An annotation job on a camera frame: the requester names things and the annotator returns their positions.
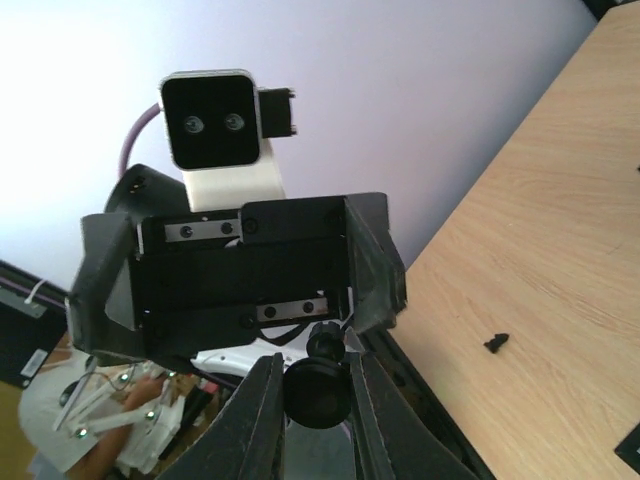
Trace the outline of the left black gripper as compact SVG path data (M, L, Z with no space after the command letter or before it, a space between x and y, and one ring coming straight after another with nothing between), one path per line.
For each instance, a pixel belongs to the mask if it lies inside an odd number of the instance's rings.
M84 254L65 301L73 346L100 366L134 363L138 335L106 312L133 251L132 222L91 214L81 233ZM263 328L345 320L350 287L358 334L395 327L407 307L382 192L149 217L138 245L132 290L150 359L247 345Z

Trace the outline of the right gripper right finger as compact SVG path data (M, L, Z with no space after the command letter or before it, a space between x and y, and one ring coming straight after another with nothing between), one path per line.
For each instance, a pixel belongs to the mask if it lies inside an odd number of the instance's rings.
M371 353L348 355L358 479L473 479L424 426Z

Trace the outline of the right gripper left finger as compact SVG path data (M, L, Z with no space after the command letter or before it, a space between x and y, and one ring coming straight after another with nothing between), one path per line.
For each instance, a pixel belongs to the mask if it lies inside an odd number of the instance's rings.
M283 356L261 357L208 430L160 477L269 480L284 477Z

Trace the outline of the black rook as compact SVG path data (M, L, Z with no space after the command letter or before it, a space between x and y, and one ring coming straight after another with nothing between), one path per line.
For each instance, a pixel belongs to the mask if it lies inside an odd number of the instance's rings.
M350 413L350 377L342 364L346 346L341 326L335 322L315 324L306 353L306 358L294 362L284 373L285 413L306 428L333 428Z

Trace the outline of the black piece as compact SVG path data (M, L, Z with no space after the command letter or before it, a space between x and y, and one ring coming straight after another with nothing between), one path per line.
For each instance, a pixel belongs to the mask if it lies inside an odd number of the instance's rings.
M491 353L497 354L499 350L510 339L510 334L506 332L496 333L491 339L483 343L483 346Z

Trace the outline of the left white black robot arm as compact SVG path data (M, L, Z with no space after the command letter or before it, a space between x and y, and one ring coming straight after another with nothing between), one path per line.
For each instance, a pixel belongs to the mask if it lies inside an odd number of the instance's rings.
M182 183L138 164L81 229L69 332L102 366L150 360L191 373L197 354L251 344L267 328L391 328L407 303L379 192L194 213Z

